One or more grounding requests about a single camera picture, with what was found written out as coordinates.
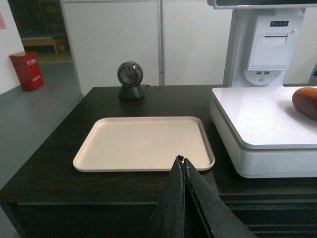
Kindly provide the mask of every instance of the wooden bench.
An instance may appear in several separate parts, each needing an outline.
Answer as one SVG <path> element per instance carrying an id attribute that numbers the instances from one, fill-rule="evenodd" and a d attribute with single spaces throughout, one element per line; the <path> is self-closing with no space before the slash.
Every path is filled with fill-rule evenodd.
<path id="1" fill-rule="evenodd" d="M 23 46 L 54 46 L 56 54 L 60 46 L 68 44 L 67 37 L 30 37 L 21 40 Z"/>

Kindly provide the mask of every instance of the pink sign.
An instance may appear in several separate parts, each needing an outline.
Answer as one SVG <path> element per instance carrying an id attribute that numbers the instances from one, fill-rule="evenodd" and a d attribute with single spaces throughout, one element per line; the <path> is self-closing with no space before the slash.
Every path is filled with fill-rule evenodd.
<path id="1" fill-rule="evenodd" d="M 4 29 L 6 29 L 6 26 L 5 26 L 4 19 L 0 13 L 0 30 L 4 30 Z"/>

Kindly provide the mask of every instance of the bread loaf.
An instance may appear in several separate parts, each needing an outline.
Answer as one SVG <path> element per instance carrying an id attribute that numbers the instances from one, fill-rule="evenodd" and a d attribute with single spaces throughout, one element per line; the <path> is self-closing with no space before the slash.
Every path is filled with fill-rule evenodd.
<path id="1" fill-rule="evenodd" d="M 317 88 L 304 87 L 296 90 L 292 102 L 297 111 L 317 121 Z"/>

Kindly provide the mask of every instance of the red fire extinguisher box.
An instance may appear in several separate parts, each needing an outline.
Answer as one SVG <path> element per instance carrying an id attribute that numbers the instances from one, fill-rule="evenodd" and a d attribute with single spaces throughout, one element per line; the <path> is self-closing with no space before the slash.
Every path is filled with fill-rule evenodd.
<path id="1" fill-rule="evenodd" d="M 23 91 L 34 91 L 44 84 L 35 52 L 10 55 Z"/>

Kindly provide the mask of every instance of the beige tray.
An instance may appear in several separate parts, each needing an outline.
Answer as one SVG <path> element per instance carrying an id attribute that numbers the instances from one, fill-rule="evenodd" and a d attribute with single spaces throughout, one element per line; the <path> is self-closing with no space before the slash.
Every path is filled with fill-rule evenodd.
<path id="1" fill-rule="evenodd" d="M 177 155 L 199 171 L 214 165 L 200 119 L 105 118 L 95 123 L 73 165 L 82 172 L 170 171 Z"/>

